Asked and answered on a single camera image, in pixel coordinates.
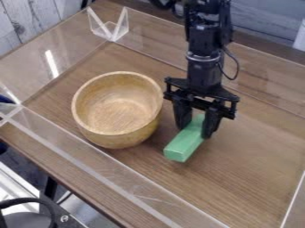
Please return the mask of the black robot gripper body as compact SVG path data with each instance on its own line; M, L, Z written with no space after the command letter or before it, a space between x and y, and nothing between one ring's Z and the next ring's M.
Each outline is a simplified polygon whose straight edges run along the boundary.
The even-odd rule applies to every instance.
M165 99L184 100L192 109L208 111L216 108L222 118L234 119L240 97L222 86L224 53L214 56L197 56L188 53L188 77L165 79Z

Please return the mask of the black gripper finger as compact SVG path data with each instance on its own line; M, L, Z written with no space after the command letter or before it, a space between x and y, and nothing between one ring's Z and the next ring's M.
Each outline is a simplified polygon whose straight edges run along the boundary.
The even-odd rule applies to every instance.
M192 105L184 100L173 101L176 124L178 129L184 129L192 122Z
M209 139L218 130L222 116L216 108L209 108L205 112L205 120L202 122L202 138Z

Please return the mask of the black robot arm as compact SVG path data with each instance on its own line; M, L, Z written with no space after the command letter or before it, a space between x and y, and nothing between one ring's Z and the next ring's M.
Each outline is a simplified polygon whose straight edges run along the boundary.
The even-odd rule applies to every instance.
M236 117L240 97L222 86L228 77L224 71L224 57L230 54L228 45L233 42L232 0L149 0L158 9L174 11L184 5L180 16L185 23L189 50L188 76L168 77L165 98L173 102L178 128L192 122L192 111L205 112L202 138L209 139L218 130L224 118Z

